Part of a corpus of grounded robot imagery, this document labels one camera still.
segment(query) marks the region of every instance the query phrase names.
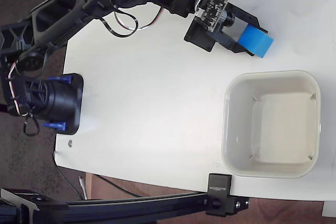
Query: metal clamp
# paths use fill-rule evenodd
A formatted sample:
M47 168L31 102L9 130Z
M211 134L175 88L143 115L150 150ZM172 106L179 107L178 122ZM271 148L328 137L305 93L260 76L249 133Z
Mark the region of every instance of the metal clamp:
M1 189L1 198L18 209L18 223L62 223L68 204L31 190Z
M248 209L249 198L230 195L231 175L209 174L206 214L226 217Z

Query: black cylindrical motor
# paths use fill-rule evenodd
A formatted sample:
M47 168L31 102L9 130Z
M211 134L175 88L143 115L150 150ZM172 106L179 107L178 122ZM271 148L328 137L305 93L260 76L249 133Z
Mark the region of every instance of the black cylindrical motor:
M58 81L45 81L48 97L37 118L66 121L76 111L77 94L70 86Z

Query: red and white wire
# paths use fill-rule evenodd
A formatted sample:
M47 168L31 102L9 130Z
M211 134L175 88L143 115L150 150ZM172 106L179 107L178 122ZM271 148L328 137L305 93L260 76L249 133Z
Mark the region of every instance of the red and white wire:
M14 71L14 69L16 68L16 62L13 63L13 65L11 66L9 73L8 73L8 82L9 82L9 89L11 90L11 94L12 94L12 98L14 100L14 104L15 104L15 108L16 108L16 112L20 115L20 116L26 116L28 115L28 113L21 115L20 113L20 107L19 107L19 103L17 102L17 100L15 99L15 92L14 92L14 88L13 88L13 84L12 84L12 73Z
M145 25L145 26L143 26L143 27L139 27L139 28L137 29L137 31L144 30L144 29L146 29L146 28L148 28L148 27L154 25L154 24L157 22L157 20L161 17L161 15L162 15L162 13L163 13L163 10L164 10L164 8L163 8L163 7L160 7L160 9L159 9L157 15L154 17L154 19L153 19L149 24L147 24L147 25ZM134 30L135 30L135 28L133 28L133 27L129 27L128 25L126 25L126 24L119 18L117 12L114 12L114 16L115 16L115 18L116 18L118 24L121 25L123 28L125 28L126 30L129 30L129 31L134 31Z

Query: circuit board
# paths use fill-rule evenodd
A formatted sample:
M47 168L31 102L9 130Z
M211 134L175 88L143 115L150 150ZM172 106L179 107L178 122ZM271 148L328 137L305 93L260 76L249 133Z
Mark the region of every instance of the circuit board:
M198 23L208 31L213 32L226 4L227 0L210 0L205 9L199 8L195 13L196 17L199 18Z

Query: brown floor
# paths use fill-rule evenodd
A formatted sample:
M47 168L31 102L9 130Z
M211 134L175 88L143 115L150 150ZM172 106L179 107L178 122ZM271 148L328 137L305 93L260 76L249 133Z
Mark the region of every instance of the brown floor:
M118 186L141 196L160 196L184 193L179 189L151 186L119 179L108 178ZM91 199L125 199L131 196L115 189L98 177L87 174L87 191ZM336 218L322 217L323 202L251 199L248 210L226 218L207 216L203 212L160 221L161 224L219 224L219 223L248 223L248 224L332 224Z

